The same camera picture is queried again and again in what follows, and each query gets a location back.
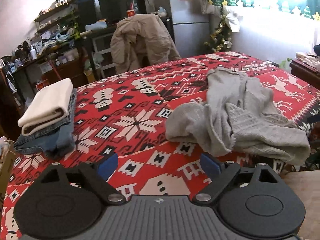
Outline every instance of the puffer jacket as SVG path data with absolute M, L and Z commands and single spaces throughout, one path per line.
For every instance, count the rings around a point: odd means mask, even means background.
M 137 14 L 118 22 L 111 54 L 117 74 L 141 68 L 145 56 L 150 65 L 181 59 L 168 30 L 154 14 Z

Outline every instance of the red tablecloth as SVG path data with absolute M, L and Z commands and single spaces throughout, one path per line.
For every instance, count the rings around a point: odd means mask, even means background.
M 108 182 L 127 198 L 132 194 L 192 197 L 210 182 L 200 167 L 202 150 L 196 144 L 168 142 L 164 124 L 178 105 L 206 100 L 207 71 L 218 66 L 259 78 L 274 90 L 278 109 L 306 133 L 311 130 L 306 118 L 319 112 L 317 89 L 267 62 L 224 52 L 145 67 L 78 88 L 76 148 L 60 163 L 72 167 L 116 152 L 119 166 Z M 277 172 L 284 166 L 279 160 L 236 152 L 219 159 L 242 166 L 265 162 Z M 4 199 L 1 239 L 21 236 L 13 207 L 50 163 L 42 154 L 16 159 Z

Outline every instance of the gray sweater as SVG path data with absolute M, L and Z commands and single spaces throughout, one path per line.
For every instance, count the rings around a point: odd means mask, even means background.
M 208 71 L 205 105 L 185 103 L 166 121 L 166 137 L 198 143 L 215 157 L 232 150 L 301 165 L 310 155 L 306 134 L 273 104 L 258 78 L 218 67 Z

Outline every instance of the jeans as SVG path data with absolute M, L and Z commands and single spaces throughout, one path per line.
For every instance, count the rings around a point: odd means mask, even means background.
M 14 150 L 28 155 L 43 152 L 49 158 L 59 158 L 75 148 L 72 133 L 76 110 L 76 89 L 72 90 L 68 106 L 68 115 L 59 122 L 43 128 L 34 134 L 19 136 L 14 143 Z

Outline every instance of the folded clothes stack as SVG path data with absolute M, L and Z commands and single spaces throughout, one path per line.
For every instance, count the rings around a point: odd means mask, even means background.
M 41 89 L 18 120 L 22 131 L 15 151 L 26 155 L 43 152 L 52 159 L 71 152 L 76 91 L 69 78 Z

